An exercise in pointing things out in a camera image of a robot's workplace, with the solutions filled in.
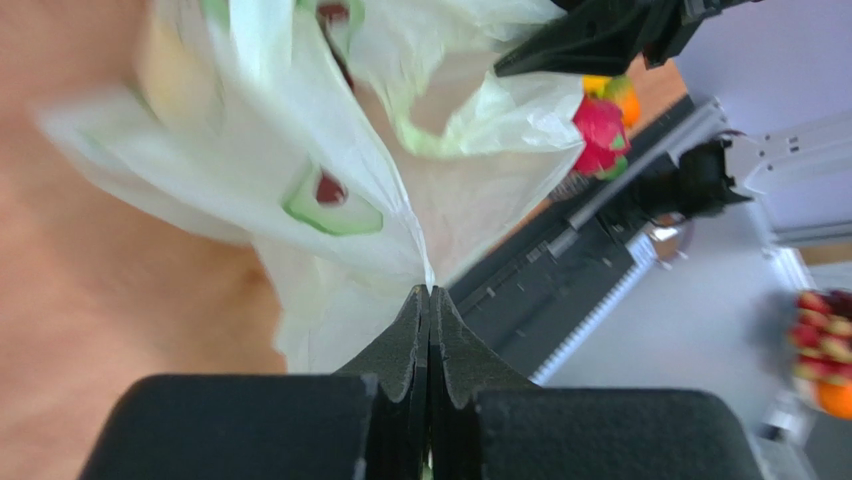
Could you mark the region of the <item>translucent yellow plastic bag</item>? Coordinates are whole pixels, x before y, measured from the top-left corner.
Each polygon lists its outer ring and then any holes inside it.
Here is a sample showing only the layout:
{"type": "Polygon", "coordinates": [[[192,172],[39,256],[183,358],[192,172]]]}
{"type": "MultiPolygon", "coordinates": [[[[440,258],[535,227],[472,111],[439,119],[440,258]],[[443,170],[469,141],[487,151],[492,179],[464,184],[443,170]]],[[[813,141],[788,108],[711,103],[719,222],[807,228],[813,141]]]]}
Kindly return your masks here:
{"type": "Polygon", "coordinates": [[[549,1],[158,1],[136,77],[42,112],[94,184],[250,245],[293,373],[331,372],[566,176],[576,75],[501,77],[549,1]]]}

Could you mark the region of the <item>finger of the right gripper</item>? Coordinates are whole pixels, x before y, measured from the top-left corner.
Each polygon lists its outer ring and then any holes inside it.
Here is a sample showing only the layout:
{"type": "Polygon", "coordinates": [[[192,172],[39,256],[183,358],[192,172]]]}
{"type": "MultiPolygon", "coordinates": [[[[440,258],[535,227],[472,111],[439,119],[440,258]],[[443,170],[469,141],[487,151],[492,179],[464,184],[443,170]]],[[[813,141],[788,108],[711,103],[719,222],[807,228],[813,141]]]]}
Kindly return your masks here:
{"type": "Polygon", "coordinates": [[[664,1],[558,1],[564,15],[494,64],[509,77],[535,72],[617,76],[659,33],[664,1]]]}

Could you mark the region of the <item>orange fake tangerine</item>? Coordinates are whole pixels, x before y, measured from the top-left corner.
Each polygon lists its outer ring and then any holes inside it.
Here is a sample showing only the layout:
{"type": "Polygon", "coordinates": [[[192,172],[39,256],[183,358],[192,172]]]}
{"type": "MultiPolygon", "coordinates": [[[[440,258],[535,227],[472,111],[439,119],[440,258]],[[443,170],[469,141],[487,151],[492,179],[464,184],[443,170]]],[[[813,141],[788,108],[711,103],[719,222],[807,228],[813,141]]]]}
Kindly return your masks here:
{"type": "Polygon", "coordinates": [[[641,118],[641,105],[633,87],[625,88],[615,96],[615,103],[621,110],[622,124],[632,129],[641,118]]]}

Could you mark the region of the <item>pink dragon fruit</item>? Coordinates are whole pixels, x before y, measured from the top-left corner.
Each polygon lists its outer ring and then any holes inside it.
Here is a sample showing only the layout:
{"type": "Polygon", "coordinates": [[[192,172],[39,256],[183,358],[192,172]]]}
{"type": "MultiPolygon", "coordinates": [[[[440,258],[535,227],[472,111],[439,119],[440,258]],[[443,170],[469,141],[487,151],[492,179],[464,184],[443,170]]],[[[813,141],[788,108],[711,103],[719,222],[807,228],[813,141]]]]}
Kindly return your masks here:
{"type": "Polygon", "coordinates": [[[572,168],[573,173],[613,180],[627,169],[626,155],[631,145],[617,105],[586,96],[574,115],[573,123],[585,142],[572,168]]]}

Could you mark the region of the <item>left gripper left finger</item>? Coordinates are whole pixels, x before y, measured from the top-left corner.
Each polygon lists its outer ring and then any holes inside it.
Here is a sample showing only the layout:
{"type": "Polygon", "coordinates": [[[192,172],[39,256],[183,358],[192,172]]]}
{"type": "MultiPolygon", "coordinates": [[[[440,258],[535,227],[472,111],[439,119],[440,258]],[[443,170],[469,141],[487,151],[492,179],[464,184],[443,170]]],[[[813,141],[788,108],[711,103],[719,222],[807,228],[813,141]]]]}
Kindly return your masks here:
{"type": "Polygon", "coordinates": [[[413,479],[422,406],[412,402],[429,292],[326,375],[158,374],[110,412],[85,479],[413,479]]]}

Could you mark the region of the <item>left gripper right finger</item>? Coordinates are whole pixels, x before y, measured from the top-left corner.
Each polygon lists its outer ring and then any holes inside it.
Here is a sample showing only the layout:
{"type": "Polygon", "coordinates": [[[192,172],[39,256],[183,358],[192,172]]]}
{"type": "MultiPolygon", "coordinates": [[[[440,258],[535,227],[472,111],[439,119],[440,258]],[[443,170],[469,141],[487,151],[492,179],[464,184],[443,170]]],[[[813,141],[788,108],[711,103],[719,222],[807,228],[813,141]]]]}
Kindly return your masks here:
{"type": "Polygon", "coordinates": [[[700,390],[544,388],[461,320],[448,292],[428,313],[437,479],[759,479],[736,415],[700,390]]]}

